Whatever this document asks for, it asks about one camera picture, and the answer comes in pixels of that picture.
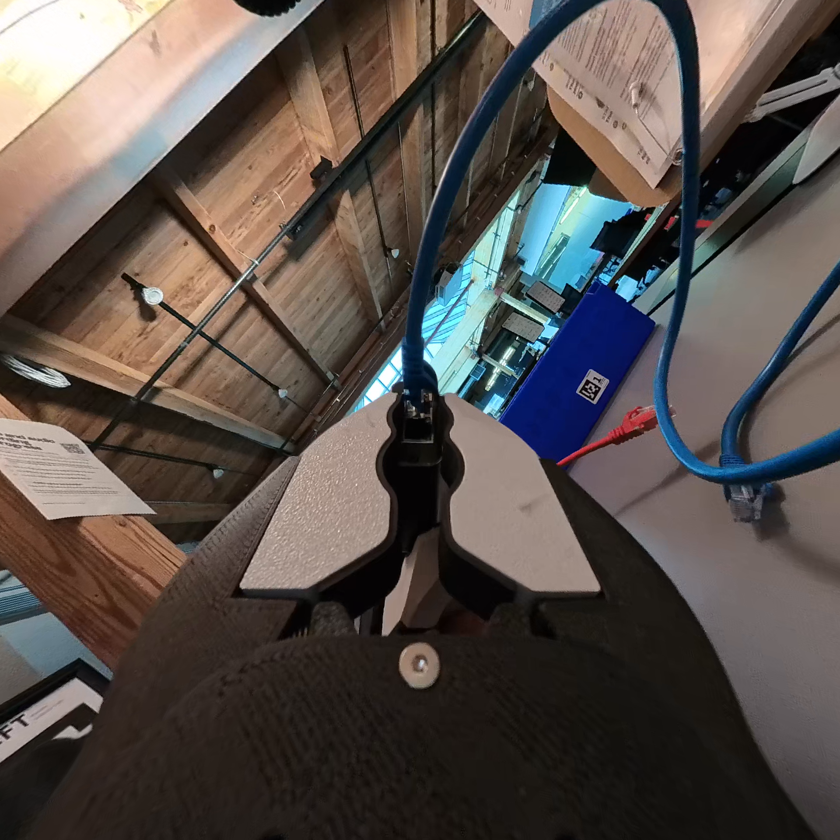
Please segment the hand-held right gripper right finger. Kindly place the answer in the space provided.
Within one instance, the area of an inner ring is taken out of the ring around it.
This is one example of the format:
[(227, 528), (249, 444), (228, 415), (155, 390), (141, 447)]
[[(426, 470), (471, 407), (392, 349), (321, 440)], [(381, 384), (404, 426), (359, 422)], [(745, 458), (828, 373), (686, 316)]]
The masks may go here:
[(535, 451), (456, 395), (439, 400), (438, 574), (448, 594), (488, 620), (592, 599), (602, 585)]

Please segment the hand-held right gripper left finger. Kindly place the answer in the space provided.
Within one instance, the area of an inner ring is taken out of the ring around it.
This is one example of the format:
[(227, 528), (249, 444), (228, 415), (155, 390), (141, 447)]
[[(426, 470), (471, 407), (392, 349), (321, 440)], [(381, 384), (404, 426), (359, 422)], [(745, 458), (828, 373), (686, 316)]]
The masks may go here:
[(402, 567), (384, 468), (399, 402), (378, 398), (305, 450), (238, 585), (243, 596), (336, 602), (351, 617), (384, 601)]

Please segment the black network adapter box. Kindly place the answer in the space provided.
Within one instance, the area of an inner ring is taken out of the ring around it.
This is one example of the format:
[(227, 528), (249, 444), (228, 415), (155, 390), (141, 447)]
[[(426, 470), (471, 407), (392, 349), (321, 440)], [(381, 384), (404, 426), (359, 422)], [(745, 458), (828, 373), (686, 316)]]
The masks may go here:
[(383, 456), (384, 477), (395, 496), (395, 546), (406, 558), (417, 540), (440, 522), (444, 481), (444, 419), (435, 390), (399, 393), (388, 420), (393, 440)]

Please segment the blue storage bin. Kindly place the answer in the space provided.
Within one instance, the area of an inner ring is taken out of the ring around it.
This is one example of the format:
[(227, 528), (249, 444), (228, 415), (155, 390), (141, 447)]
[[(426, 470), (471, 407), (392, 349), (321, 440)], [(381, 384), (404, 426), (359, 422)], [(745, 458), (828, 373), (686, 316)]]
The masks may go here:
[(648, 344), (655, 321), (595, 283), (520, 384), (500, 423), (541, 459), (581, 448)]

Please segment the grey desk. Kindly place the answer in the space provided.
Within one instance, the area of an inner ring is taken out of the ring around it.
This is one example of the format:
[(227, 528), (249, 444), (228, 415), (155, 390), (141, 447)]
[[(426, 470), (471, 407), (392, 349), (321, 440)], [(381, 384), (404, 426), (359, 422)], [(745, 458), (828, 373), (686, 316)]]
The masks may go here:
[[(691, 281), (668, 377), (675, 425), (716, 466), (734, 403), (838, 262), (838, 158)], [(758, 523), (687, 473), (659, 432), (571, 477), (653, 556), (717, 650), (771, 769), (812, 830), (838, 838), (838, 464), (780, 482)]]

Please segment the white paper notice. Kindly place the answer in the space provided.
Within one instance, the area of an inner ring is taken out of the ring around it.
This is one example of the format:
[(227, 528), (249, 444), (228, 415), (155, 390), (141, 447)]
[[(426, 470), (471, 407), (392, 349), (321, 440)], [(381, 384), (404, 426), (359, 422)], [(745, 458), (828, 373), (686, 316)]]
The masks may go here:
[(2, 419), (1, 470), (49, 521), (154, 515), (88, 446), (59, 426)]

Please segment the black framed sign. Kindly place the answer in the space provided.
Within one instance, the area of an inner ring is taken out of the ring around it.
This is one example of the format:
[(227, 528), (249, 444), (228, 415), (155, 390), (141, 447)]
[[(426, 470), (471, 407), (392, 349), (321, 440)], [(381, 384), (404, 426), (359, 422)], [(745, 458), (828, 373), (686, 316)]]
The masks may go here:
[(78, 658), (4, 702), (1, 762), (27, 758), (43, 742), (84, 739), (110, 685), (109, 677)]

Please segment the white stand base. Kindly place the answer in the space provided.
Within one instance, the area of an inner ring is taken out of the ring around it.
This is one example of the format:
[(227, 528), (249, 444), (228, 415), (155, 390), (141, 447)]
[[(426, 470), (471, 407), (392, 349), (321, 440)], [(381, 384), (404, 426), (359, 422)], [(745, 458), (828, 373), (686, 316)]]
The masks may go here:
[(836, 97), (813, 123), (795, 170), (792, 184), (797, 186), (819, 171), (839, 151), (839, 97)]

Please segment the wooden post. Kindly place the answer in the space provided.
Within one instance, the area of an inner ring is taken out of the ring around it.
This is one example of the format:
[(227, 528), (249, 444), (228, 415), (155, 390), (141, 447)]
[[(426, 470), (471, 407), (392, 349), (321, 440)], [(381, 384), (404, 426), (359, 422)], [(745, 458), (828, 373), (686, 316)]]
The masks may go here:
[(46, 520), (1, 478), (2, 568), (116, 669), (186, 555), (139, 516)]

